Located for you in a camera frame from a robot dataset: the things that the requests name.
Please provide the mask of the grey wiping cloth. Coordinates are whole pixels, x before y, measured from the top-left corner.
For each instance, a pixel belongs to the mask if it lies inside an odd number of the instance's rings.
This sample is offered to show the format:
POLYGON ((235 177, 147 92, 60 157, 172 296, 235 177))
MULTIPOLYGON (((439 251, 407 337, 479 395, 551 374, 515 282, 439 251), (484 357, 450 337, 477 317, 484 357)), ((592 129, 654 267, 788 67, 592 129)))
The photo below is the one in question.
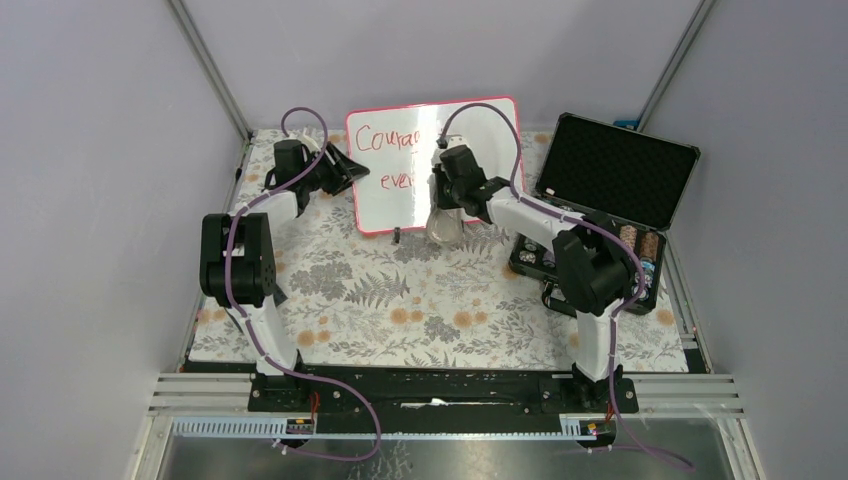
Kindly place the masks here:
POLYGON ((433 204, 426 222, 428 238, 441 246, 456 246, 464 240, 464 211, 433 204))

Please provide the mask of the pink framed whiteboard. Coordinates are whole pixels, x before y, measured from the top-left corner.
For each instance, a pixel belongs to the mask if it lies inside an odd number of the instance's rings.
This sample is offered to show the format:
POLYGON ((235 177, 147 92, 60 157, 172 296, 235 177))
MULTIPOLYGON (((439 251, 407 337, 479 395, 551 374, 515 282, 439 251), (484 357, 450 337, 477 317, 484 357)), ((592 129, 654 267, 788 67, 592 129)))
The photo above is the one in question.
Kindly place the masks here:
MULTIPOLYGON (((468 143, 488 178, 508 178, 516 157, 511 126, 519 126, 509 96, 480 100, 502 111, 474 107, 460 113, 448 134, 468 143)), ((355 219, 365 234, 426 226, 432 205, 432 167, 445 121, 471 100, 361 109, 346 117, 349 157, 369 169, 353 185, 355 219)))

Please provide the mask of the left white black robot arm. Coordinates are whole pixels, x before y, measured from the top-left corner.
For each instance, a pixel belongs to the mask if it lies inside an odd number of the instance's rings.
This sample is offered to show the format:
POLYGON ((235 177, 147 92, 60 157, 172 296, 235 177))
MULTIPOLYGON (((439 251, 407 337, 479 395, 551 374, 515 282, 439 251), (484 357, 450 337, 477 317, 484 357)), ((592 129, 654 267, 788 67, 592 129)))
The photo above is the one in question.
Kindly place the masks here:
POLYGON ((199 283, 248 339, 257 372, 279 376, 272 398, 296 411, 309 401, 311 387, 296 375, 300 353, 278 312, 285 297, 277 283, 272 230, 302 216, 313 192, 340 195, 370 171, 335 145, 308 136, 274 143, 273 159, 261 195, 233 213, 203 218, 199 283))

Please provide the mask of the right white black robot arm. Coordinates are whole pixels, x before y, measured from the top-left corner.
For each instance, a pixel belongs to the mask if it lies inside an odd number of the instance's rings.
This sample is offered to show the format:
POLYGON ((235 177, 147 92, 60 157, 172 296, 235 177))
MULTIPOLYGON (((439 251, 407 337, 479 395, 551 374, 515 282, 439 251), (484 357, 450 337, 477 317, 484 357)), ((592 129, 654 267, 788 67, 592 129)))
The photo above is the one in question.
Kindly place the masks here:
POLYGON ((582 217, 519 190, 514 177, 487 176, 469 146, 437 143, 430 164, 434 206, 461 210, 485 223, 513 230, 554 257, 557 285, 575 310, 581 350, 575 368, 575 402, 597 412, 613 398, 610 381, 619 366, 617 318, 646 287, 645 270, 632 248, 594 211, 582 217))

